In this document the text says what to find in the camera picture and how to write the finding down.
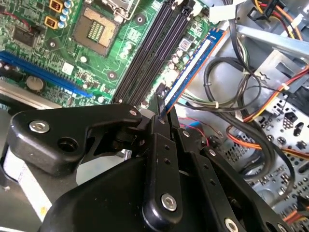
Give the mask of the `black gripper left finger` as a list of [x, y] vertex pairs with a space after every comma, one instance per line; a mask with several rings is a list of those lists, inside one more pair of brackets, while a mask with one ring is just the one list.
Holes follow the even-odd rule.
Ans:
[[169, 123], [158, 115], [146, 118], [128, 104], [25, 111], [12, 118], [7, 144], [6, 157], [23, 161], [39, 182], [38, 194], [27, 192], [34, 205], [43, 199], [52, 207], [82, 185], [76, 183], [80, 164], [127, 149], [133, 157], [120, 164], [146, 159], [142, 215], [147, 225], [171, 229], [182, 218], [177, 148]]

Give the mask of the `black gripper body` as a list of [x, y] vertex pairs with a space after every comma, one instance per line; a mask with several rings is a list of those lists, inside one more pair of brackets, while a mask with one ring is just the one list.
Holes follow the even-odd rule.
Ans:
[[144, 221], [146, 159], [119, 164], [58, 198], [41, 232], [150, 232]]

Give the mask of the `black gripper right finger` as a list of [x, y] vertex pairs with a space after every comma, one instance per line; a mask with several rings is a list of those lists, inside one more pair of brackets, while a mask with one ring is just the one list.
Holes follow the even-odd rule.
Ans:
[[200, 149], [180, 128], [175, 109], [168, 113], [182, 171], [190, 174], [190, 197], [208, 232], [288, 232], [289, 226], [216, 151]]

